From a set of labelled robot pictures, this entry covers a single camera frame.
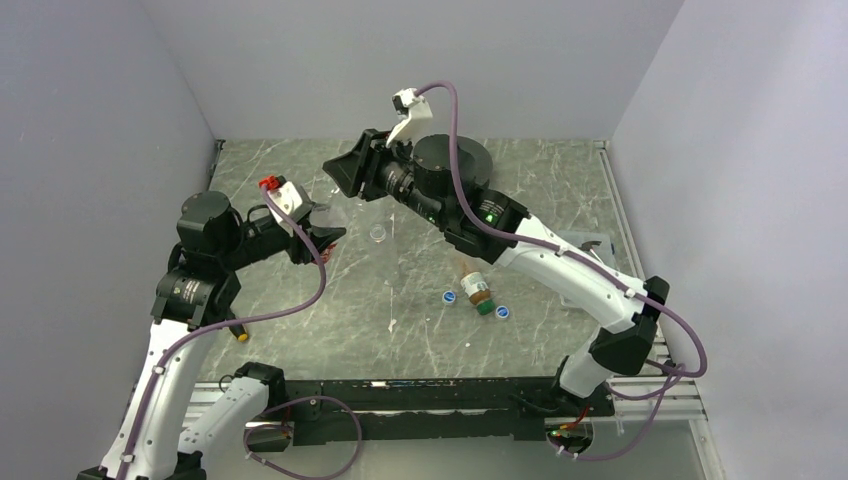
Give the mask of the clear bottle red label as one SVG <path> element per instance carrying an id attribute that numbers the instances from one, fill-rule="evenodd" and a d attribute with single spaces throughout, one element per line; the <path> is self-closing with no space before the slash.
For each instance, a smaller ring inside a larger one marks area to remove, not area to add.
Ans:
<path id="1" fill-rule="evenodd" d="M 329 204 L 316 204 L 309 219 L 312 226 L 321 227 L 345 227 L 347 229 L 349 223 L 349 219 L 342 208 Z"/>

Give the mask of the brown bottle green cap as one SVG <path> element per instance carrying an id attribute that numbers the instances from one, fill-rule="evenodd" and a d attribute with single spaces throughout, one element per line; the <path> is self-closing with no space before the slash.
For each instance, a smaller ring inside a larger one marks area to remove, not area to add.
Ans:
<path id="1" fill-rule="evenodd" d="M 478 262 L 462 253 L 454 253 L 452 263 L 456 268 L 461 290 L 476 312 L 481 316 L 492 314 L 496 304 Z"/>

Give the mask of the blue Pocari Sweat cap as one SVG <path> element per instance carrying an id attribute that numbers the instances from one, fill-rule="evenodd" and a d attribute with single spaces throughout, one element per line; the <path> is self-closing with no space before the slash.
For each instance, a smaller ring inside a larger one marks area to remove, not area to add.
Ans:
<path id="1" fill-rule="evenodd" d="M 497 306 L 494 313 L 498 319 L 507 319 L 510 317 L 510 310 L 504 305 Z"/>

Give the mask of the clear bottle white cap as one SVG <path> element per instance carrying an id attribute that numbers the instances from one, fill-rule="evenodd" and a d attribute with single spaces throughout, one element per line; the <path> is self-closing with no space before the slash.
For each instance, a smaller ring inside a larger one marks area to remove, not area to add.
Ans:
<path id="1" fill-rule="evenodd" d="M 385 244 L 391 239 L 390 232 L 381 223 L 374 223 L 368 229 L 368 238 L 376 245 Z"/>

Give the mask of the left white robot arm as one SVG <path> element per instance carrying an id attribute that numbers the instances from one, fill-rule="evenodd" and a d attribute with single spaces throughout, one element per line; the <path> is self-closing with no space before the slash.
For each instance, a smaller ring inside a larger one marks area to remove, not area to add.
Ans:
<path id="1" fill-rule="evenodd" d="M 150 339 L 136 389 L 118 434 L 81 479 L 204 479 L 214 453 L 255 417 L 279 417 L 290 399 L 282 369 L 248 362 L 222 396 L 183 426 L 200 369 L 218 330 L 239 330 L 233 313 L 238 270 L 286 252 L 295 264 L 322 262 L 346 230 L 330 225 L 325 206 L 294 190 L 266 195 L 268 214 L 242 217 L 229 198 L 206 191 L 188 198 L 177 222 L 179 243 L 159 281 Z"/>

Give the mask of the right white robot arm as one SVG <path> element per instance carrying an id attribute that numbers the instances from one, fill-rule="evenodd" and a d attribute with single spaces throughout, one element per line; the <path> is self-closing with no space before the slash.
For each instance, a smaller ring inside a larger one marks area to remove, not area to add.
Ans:
<path id="1" fill-rule="evenodd" d="M 636 375 L 651 350 L 659 307 L 669 285 L 620 273 L 571 245 L 528 209 L 489 186 L 493 159 L 479 142 L 457 141 L 466 215 L 452 183 L 449 137 L 390 144 L 385 131 L 367 129 L 354 147 L 323 163 L 341 192 L 366 201 L 391 197 L 435 226 L 461 254 L 513 269 L 550 288 L 598 324 L 592 338 L 557 370 L 551 401 L 574 415 L 613 375 Z"/>

